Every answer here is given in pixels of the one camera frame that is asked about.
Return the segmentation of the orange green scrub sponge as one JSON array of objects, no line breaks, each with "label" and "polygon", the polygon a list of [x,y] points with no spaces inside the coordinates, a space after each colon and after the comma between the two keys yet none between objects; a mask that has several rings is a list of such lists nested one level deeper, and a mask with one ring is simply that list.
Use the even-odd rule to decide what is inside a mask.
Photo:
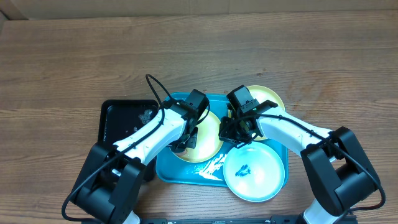
[{"label": "orange green scrub sponge", "polygon": [[181,152],[175,152],[175,155],[177,155],[177,156],[183,156],[183,155],[185,155],[186,153],[187,153],[187,150],[184,149],[184,150],[181,151]]}]

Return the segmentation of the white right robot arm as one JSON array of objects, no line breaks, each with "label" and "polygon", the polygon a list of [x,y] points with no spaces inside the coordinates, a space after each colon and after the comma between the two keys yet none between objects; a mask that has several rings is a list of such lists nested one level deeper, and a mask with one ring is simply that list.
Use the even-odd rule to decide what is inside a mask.
[{"label": "white right robot arm", "polygon": [[230,100],[228,108],[232,117],[221,120],[220,138],[249,143],[256,133],[301,157],[315,200],[297,223],[337,223],[349,213],[385,204],[379,176],[350,129],[313,126],[269,100]]}]

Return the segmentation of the light blue plate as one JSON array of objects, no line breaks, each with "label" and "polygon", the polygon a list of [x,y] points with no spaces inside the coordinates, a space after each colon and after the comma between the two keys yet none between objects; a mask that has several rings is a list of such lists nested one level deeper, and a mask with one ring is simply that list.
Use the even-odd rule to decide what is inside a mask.
[{"label": "light blue plate", "polygon": [[265,202],[284,185],[285,168],[279,155],[266,144],[254,142],[232,148],[223,165],[228,188],[248,202]]}]

